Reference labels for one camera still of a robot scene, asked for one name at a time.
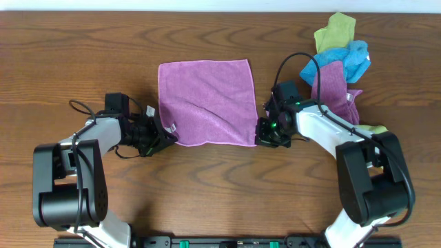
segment brown table surface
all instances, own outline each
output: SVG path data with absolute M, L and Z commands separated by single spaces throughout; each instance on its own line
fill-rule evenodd
M 350 14 L 371 67 L 350 88 L 362 123 L 401 142 L 417 202 L 411 220 L 381 235 L 405 247 L 441 245 L 441 16 Z M 65 233 L 32 217 L 32 151 L 70 136 L 85 116 L 69 99 L 103 109 L 106 92 L 157 107 L 161 63 L 248 59 L 256 104 L 269 97 L 280 62 L 315 53 L 330 14 L 153 12 L 0 13 L 0 247 L 51 247 Z M 297 58 L 281 80 L 296 79 Z M 121 148 L 121 153 L 136 151 Z M 284 236 L 318 233 L 342 209 L 336 162 L 314 142 L 291 149 L 174 145 L 152 158 L 103 159 L 109 207 L 139 234 Z

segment yellow-green cloth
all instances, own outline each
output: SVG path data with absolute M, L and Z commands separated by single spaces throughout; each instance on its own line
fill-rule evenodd
M 333 14 L 326 28 L 321 28 L 314 33 L 316 38 L 317 53 L 329 48 L 345 48 L 353 41 L 356 20 L 342 13 Z
M 387 128 L 385 126 L 370 126 L 370 125 L 357 125 L 357 128 L 371 131 L 374 134 L 381 134 L 382 132 L 387 132 Z

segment white wall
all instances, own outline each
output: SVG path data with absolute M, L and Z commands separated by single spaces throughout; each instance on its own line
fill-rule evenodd
M 441 0 L 0 0 L 0 10 L 441 13 Z

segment white label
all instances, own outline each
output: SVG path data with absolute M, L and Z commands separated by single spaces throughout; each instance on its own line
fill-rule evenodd
M 176 131 L 176 126 L 175 126 L 174 123 L 173 123 L 173 125 L 172 125 L 171 127 L 164 127 L 164 129 L 165 129 L 167 132 L 172 133 L 172 132 Z
M 145 112 L 148 117 L 154 116 L 155 109 L 154 107 L 147 106 L 147 111 Z

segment folded purple cloth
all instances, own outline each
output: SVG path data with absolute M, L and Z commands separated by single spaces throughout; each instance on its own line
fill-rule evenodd
M 360 117 L 355 104 L 362 90 L 348 90 L 342 61 L 335 61 L 320 68 L 320 101 L 347 122 L 358 125 Z M 317 76 L 312 86 L 311 98 L 317 99 Z
M 254 83 L 248 61 L 188 61 L 159 66 L 159 114 L 184 146 L 255 146 Z

